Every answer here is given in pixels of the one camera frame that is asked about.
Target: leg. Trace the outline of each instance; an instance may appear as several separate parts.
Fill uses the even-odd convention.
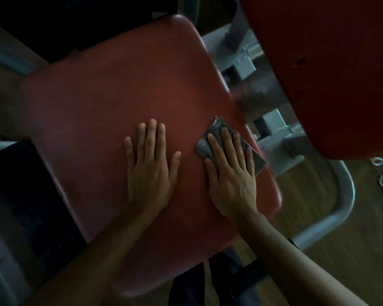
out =
[[[209,263],[213,287],[219,296],[220,306],[259,306],[261,304],[254,288],[250,288],[238,297],[231,295],[230,277],[243,268],[240,258],[232,247],[211,257]]]
[[[204,265],[200,263],[173,280],[168,306],[204,305]]]

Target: person's left arm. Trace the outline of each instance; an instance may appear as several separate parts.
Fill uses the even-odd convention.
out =
[[[132,210],[129,221],[127,214],[118,215],[78,257],[23,306],[99,305],[125,256],[168,204],[176,185],[181,154],[178,151],[173,155],[169,170],[164,125],[157,127],[154,119],[150,120],[147,131],[144,123],[139,125],[137,159],[129,137],[125,139],[125,147]]]

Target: person's left hand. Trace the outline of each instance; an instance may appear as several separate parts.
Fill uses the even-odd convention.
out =
[[[139,124],[138,155],[135,159],[130,137],[125,138],[128,158],[129,202],[139,212],[151,213],[154,217],[168,204],[177,182],[181,152],[176,151],[170,161],[166,160],[166,134],[163,123],[157,127],[156,120]]]

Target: person's right arm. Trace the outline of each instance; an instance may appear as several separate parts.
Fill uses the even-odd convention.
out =
[[[227,158],[215,137],[208,137],[219,172],[209,158],[204,160],[213,203],[264,262],[288,303],[366,306],[365,302],[292,245],[257,211],[252,149],[247,148],[245,157],[237,133],[234,134],[234,144],[226,128],[222,129],[222,136]]]

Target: hand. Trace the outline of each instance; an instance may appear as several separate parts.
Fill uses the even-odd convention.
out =
[[[251,147],[247,148],[247,164],[238,133],[234,133],[234,145],[227,128],[221,129],[228,161],[216,138],[207,136],[216,159],[219,174],[210,158],[204,159],[210,180],[210,196],[213,203],[230,221],[241,214],[257,211],[254,160]]]
[[[166,160],[166,134],[163,123],[159,124],[156,139],[156,120],[150,119],[139,125],[138,157],[135,160],[130,137],[125,138],[128,157],[129,202],[139,212],[150,212],[154,216],[168,204],[177,182],[181,152],[176,151],[170,161]]]

